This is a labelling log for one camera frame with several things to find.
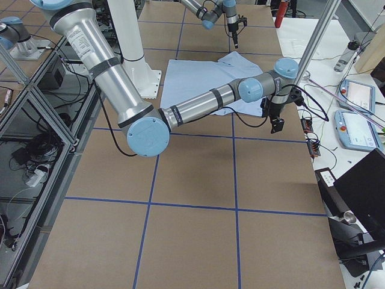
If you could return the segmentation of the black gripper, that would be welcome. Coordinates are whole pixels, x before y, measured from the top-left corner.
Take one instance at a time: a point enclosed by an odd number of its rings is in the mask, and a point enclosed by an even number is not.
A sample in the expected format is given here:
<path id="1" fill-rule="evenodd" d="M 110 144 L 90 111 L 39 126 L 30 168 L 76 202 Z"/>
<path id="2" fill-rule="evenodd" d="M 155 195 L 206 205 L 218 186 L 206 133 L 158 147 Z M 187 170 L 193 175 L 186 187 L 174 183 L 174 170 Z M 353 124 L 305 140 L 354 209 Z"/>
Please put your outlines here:
<path id="1" fill-rule="evenodd" d="M 291 90 L 288 94 L 279 94 L 268 96 L 262 99 L 260 107 L 262 108 L 262 117 L 269 117 L 271 122 L 271 133 L 282 131 L 285 120 L 280 117 L 280 113 L 286 104 L 295 103 L 297 106 L 303 104 L 302 92 L 300 90 Z"/>
<path id="2" fill-rule="evenodd" d="M 244 26 L 247 26 L 247 18 L 245 16 L 240 16 L 239 14 L 236 14 L 234 16 L 226 17 L 226 25 L 228 30 L 228 36 L 232 37 L 234 47 L 236 49 L 239 48 L 239 42 L 238 42 L 238 30 L 239 30 L 239 24 L 243 24 Z"/>

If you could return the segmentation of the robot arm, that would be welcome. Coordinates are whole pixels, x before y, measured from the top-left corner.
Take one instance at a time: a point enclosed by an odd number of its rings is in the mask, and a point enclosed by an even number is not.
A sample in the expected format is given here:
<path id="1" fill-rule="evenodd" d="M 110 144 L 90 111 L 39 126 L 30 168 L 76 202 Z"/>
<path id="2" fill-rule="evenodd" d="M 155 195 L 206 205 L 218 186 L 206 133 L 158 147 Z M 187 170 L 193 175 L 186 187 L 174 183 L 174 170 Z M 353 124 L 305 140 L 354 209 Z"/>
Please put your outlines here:
<path id="1" fill-rule="evenodd" d="M 239 48 L 238 34 L 247 26 L 247 18 L 237 13 L 236 1 L 211 1 L 213 3 L 211 10 L 205 7 L 206 1 L 201 4 L 193 0 L 180 0 L 177 2 L 200 19 L 207 30 L 212 29 L 217 20 L 224 15 L 226 35 L 233 40 L 234 47 Z"/>
<path id="2" fill-rule="evenodd" d="M 284 106 L 279 93 L 298 75 L 298 63 L 290 58 L 276 61 L 273 70 L 228 84 L 168 108 L 155 109 L 142 99 L 120 60 L 101 33 L 91 1 L 34 1 L 53 30 L 66 37 L 92 79 L 106 94 L 118 114 L 118 126 L 131 150 L 143 157 L 162 153 L 172 129 L 201 119 L 235 101 L 267 98 L 267 113 L 276 123 Z"/>

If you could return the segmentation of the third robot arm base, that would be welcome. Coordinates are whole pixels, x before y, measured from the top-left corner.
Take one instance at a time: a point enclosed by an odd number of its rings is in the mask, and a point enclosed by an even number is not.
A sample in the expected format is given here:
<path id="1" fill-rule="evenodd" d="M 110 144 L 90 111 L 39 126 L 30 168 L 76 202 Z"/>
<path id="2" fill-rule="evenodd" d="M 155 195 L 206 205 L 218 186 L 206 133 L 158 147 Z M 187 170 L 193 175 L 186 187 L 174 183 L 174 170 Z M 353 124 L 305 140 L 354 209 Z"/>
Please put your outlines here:
<path id="1" fill-rule="evenodd" d="M 1 45 L 15 60 L 38 60 L 51 48 L 50 40 L 36 40 L 16 16 L 1 19 Z"/>

